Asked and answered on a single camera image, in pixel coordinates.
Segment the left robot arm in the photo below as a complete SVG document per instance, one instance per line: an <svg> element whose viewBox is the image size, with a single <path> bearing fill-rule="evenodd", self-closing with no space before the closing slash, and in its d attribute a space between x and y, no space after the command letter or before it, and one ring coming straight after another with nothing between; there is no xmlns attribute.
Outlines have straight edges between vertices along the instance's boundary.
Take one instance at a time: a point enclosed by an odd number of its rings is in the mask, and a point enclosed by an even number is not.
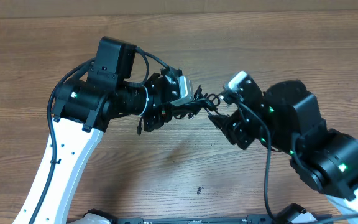
<svg viewBox="0 0 358 224"><path fill-rule="evenodd" d="M16 223L66 222L88 159L112 119L136 115L137 132L151 132L193 100L191 81L168 65L131 82L136 55L151 57L134 44L103 37L96 56L58 82L47 106L45 153Z"/></svg>

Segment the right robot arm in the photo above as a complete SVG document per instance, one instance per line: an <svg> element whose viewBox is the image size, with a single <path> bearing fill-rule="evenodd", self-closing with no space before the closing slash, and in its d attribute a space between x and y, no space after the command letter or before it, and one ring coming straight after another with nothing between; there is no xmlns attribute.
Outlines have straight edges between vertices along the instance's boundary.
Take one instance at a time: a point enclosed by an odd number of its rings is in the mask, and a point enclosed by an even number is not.
<svg viewBox="0 0 358 224"><path fill-rule="evenodd" d="M303 82L284 81L262 91L239 73L209 98L214 105L236 106L231 115L209 116L231 144L246 149L259 141L268 152L289 155L299 178L341 212L337 220L358 223L358 140L327 127L317 97Z"/></svg>

